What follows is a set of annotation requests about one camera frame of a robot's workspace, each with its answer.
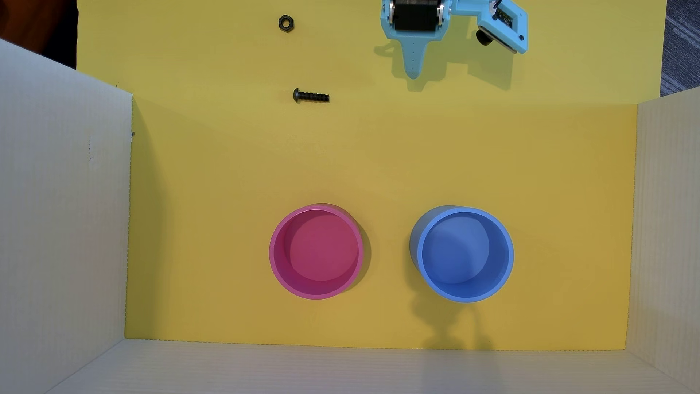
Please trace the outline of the cyan gripper body black servo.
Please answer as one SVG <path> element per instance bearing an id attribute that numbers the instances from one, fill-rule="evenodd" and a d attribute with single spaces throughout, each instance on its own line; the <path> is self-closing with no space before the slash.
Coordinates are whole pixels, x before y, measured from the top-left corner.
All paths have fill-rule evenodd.
<path id="1" fill-rule="evenodd" d="M 388 39 L 441 40 L 452 1 L 381 1 L 381 29 Z"/>

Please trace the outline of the cyan gripper finger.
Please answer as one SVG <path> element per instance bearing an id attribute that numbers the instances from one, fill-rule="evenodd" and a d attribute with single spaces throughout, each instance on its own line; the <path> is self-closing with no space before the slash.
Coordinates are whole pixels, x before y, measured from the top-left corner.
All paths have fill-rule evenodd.
<path id="1" fill-rule="evenodd" d="M 409 78 L 417 79 L 421 75 L 426 48 L 426 39 L 401 40 L 405 73 Z"/>

